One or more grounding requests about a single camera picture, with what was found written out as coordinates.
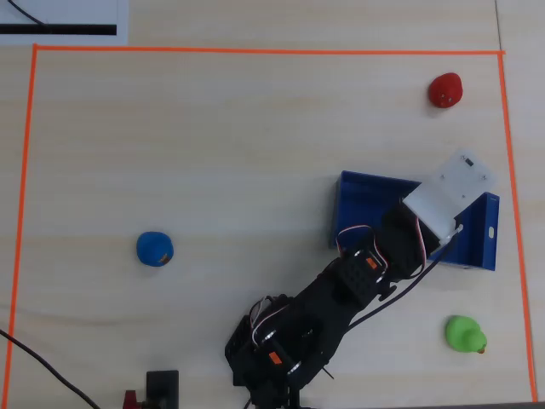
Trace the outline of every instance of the red object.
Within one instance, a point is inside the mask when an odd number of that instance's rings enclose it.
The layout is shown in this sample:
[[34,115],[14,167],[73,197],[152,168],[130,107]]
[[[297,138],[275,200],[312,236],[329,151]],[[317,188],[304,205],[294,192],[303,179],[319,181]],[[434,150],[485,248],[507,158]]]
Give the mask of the red object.
[[460,101],[462,94],[462,80],[454,72],[435,78],[427,89],[427,97],[437,108],[452,107]]
[[140,403],[136,401],[135,390],[125,390],[125,399],[123,400],[123,409],[141,409]]

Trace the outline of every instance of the robotic arm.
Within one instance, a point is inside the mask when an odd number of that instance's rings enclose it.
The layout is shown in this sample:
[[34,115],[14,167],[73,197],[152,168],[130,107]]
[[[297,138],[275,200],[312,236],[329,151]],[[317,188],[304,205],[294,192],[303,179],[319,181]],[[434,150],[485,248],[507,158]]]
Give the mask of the robotic arm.
[[[300,294],[269,297],[263,311],[262,300],[254,316],[256,304],[225,348],[233,384],[246,387],[260,409],[298,408],[299,391],[330,362],[344,335],[401,298],[437,264],[462,230],[455,217],[491,183],[484,165],[459,151],[391,209],[380,228],[369,229]],[[439,258],[424,270],[427,257],[444,245]],[[393,283],[413,278],[405,291],[351,324],[375,297],[389,298],[396,290]]]

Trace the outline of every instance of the light wood surface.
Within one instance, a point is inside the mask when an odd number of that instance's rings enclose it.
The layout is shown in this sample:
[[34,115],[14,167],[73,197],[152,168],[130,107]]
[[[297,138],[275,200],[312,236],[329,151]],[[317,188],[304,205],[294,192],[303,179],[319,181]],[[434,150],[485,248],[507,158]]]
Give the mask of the light wood surface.
[[498,2],[502,45],[507,51],[505,70],[513,135],[513,149],[519,183],[520,215],[525,243],[532,335],[540,399],[545,394],[545,277],[542,270],[542,236],[545,232],[545,190],[543,156],[545,139],[542,95],[545,83],[545,3],[539,1]]
[[131,1],[131,45],[497,49],[492,0]]
[[[14,266],[19,199],[20,159],[25,128],[26,95],[31,54],[28,49],[0,50],[0,325],[7,330]],[[0,340],[4,368],[6,342]]]
[[[466,93],[438,115],[425,89],[448,71]],[[256,298],[296,294],[335,256],[340,172],[418,179],[459,146],[499,176],[497,271],[438,268],[347,336],[304,403],[529,400],[496,57],[48,52],[35,98],[17,332],[104,407],[168,367],[181,407],[240,407],[225,341]],[[135,258],[152,228],[175,242],[159,271]],[[445,346],[451,314],[479,320],[486,354]],[[11,394],[82,405],[20,351]]]

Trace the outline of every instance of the orange label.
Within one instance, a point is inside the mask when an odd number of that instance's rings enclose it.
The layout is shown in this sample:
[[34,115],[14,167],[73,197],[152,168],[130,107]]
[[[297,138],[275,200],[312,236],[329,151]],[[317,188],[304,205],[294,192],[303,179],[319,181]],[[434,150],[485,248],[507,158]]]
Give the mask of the orange label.
[[371,257],[367,257],[367,264],[369,264],[371,266],[371,268],[375,269],[376,268],[376,263],[375,263],[375,260],[373,260]]
[[274,351],[269,354],[269,357],[271,358],[271,361],[274,363],[274,365],[280,365],[282,363],[282,360]]

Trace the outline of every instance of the blue ball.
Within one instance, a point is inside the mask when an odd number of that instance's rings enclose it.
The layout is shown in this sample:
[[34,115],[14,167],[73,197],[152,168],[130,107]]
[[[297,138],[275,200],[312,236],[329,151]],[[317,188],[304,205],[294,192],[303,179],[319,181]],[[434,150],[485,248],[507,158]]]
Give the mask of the blue ball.
[[161,267],[174,255],[174,246],[165,233],[145,232],[136,242],[136,254],[147,266]]

